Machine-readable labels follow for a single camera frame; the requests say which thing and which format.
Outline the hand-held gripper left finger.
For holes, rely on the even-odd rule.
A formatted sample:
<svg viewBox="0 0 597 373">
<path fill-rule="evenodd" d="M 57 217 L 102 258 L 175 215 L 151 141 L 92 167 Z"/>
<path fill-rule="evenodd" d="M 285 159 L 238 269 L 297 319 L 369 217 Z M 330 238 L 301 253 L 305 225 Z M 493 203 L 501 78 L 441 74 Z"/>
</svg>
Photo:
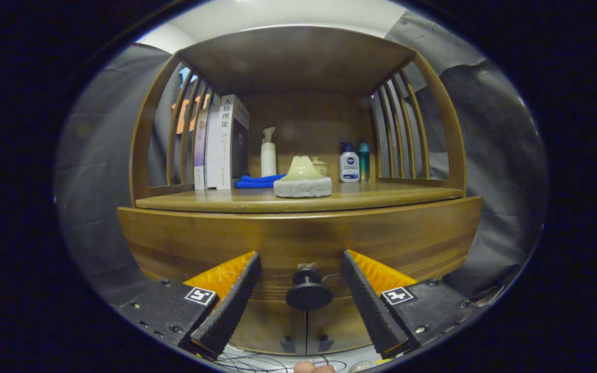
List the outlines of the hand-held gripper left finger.
<svg viewBox="0 0 597 373">
<path fill-rule="evenodd" d="M 118 311 L 152 337 L 213 360 L 230 341 L 260 275 L 259 254 L 244 253 L 187 281 L 154 283 Z"/>
</svg>

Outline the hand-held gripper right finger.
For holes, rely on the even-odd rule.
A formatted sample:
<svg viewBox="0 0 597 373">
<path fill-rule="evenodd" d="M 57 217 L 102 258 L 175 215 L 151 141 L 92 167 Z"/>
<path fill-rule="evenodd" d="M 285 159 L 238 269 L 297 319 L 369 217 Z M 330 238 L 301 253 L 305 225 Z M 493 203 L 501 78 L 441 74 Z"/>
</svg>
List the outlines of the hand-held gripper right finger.
<svg viewBox="0 0 597 373">
<path fill-rule="evenodd" d="M 421 349 L 479 312 L 441 279 L 417 281 L 352 250 L 343 253 L 340 269 L 382 358 Z"/>
</svg>

